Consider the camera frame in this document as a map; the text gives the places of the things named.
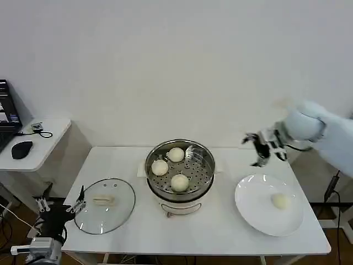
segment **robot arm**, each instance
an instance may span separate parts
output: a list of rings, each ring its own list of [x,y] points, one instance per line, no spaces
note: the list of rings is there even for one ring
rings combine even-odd
[[[28,254],[26,264],[59,265],[61,247],[67,237],[65,223],[73,220],[76,214],[85,208],[86,202],[84,201],[83,186],[73,206],[61,204],[48,205],[46,200],[49,198],[51,187],[52,184],[44,191],[42,197],[36,200],[42,221],[37,222],[34,226],[42,224],[40,235],[34,237],[29,245],[11,247],[10,252],[13,256]]]
[[[272,153],[286,160],[285,146],[311,142],[323,159],[353,177],[353,120],[334,115],[313,102],[304,102],[266,130],[247,134],[243,143],[247,141],[253,142],[258,153],[253,166],[266,165]]]

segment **laptop screen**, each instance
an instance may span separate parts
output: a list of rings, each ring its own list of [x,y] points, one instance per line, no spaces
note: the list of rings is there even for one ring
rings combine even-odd
[[[6,80],[0,79],[0,127],[21,126]]]

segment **computer mouse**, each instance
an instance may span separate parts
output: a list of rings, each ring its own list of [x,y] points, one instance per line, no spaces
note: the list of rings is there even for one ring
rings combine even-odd
[[[15,144],[12,149],[12,158],[13,159],[22,159],[25,158],[29,151],[31,150],[33,146],[32,141],[26,141],[26,142],[19,142],[18,144]]]

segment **black cable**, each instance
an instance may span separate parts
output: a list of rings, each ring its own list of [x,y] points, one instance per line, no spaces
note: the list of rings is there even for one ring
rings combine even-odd
[[[328,201],[328,199],[330,198],[332,192],[334,192],[334,189],[335,189],[336,184],[337,184],[337,182],[338,182],[339,174],[340,174],[340,173],[341,173],[341,170],[338,170],[337,173],[336,173],[336,175],[334,175],[334,176],[332,177],[332,180],[331,180],[329,186],[327,187],[326,192],[325,192],[325,195],[324,195],[324,204]],[[322,214],[322,212],[323,212],[323,210],[324,210],[324,206],[325,206],[325,205],[323,205],[323,206],[321,207],[319,213],[316,214],[316,218],[317,218],[317,219],[319,219],[320,215]]]
[[[160,260],[159,260],[159,258],[157,256],[156,256],[156,261],[157,261],[156,262],[157,265],[162,265],[162,263],[160,262]]]
[[[12,225],[11,223],[3,216],[3,214],[1,213],[0,214],[0,217],[2,218],[2,222],[1,222],[1,229],[2,229],[2,232],[4,234],[4,237],[6,239],[6,242],[0,247],[0,250],[2,250],[8,242],[10,242],[11,238],[12,238],[12,233],[13,233],[13,229],[12,229]],[[7,223],[10,227],[10,236],[7,237],[6,233],[5,233],[5,228],[4,228],[4,223]]]
[[[66,242],[66,240],[67,240],[67,229],[66,229],[65,226],[64,226],[64,231],[65,231],[65,237],[64,237],[64,243],[63,243],[63,244],[65,244],[65,242]]]
[[[7,247],[2,250],[0,250],[0,255],[2,254],[11,254],[11,248]]]
[[[35,228],[37,228],[37,226],[39,226],[40,224],[43,224],[45,221],[39,221],[39,222],[36,222],[33,226]]]
[[[333,191],[338,196],[338,202],[341,202],[340,194],[337,191]],[[338,207],[338,224],[337,224],[337,252],[338,252],[338,264],[341,265],[341,252],[340,252],[340,219],[341,209]]]
[[[38,257],[32,259],[31,261],[25,263],[24,265],[32,264],[32,263],[34,263],[34,262],[36,262],[36,261],[39,261],[40,259],[43,259],[43,258],[45,258],[45,257],[44,257],[44,256],[38,256]]]
[[[296,148],[296,147],[294,147],[292,145],[286,145],[286,146],[288,146],[289,148],[291,148],[293,150],[299,151],[299,152],[308,152],[310,150],[313,150],[312,147],[308,147],[308,148],[305,148],[305,149],[299,149],[299,148]]]
[[[16,133],[15,136],[34,135],[34,134],[39,134],[43,138],[50,138],[53,136],[53,134],[49,131],[30,132],[28,134],[25,134],[24,132],[20,131],[19,133]]]

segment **stainless steel pot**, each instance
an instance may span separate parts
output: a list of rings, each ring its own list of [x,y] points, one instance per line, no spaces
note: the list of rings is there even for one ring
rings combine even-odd
[[[185,157],[181,162],[172,162],[167,158],[170,149],[179,147]],[[155,160],[165,160],[169,170],[163,176],[152,173],[151,165]],[[151,191],[159,198],[171,203],[188,203],[201,198],[213,184],[215,159],[211,152],[198,142],[175,139],[156,146],[145,161],[147,183]],[[184,192],[171,189],[170,181],[176,174],[184,174],[189,179],[189,187]]]

